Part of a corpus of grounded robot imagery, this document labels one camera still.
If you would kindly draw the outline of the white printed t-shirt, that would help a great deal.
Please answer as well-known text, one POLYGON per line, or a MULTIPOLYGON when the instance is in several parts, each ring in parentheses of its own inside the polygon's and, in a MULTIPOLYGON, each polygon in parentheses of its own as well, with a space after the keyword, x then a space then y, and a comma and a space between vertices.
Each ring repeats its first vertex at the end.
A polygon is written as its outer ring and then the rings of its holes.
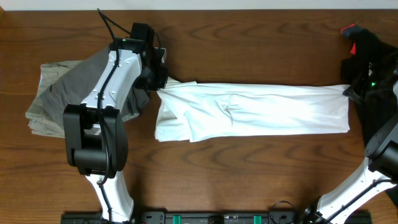
POLYGON ((335 134, 349 131, 347 85, 286 86, 178 82, 169 78, 155 138, 198 142, 228 136, 335 134))

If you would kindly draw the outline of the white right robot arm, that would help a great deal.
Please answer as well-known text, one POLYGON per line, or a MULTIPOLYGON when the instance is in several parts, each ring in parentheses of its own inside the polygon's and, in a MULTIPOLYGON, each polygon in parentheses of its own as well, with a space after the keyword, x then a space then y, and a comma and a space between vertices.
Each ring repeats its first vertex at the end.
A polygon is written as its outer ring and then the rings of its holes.
POLYGON ((346 92, 356 103, 366 145, 359 167, 306 209, 301 223, 345 223, 360 206, 397 186, 397 75, 370 68, 346 92))

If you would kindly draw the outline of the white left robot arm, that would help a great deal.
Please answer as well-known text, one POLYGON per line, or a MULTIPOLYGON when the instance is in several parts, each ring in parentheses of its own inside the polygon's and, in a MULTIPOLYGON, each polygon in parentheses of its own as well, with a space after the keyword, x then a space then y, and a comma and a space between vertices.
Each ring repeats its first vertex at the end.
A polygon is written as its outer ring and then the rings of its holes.
POLYGON ((131 221, 134 201, 123 174, 128 143, 122 108, 134 87, 165 87, 166 55, 166 49, 154 47, 151 40, 116 39, 92 91, 63 112, 67 161, 95 189, 103 209, 97 223, 131 221))

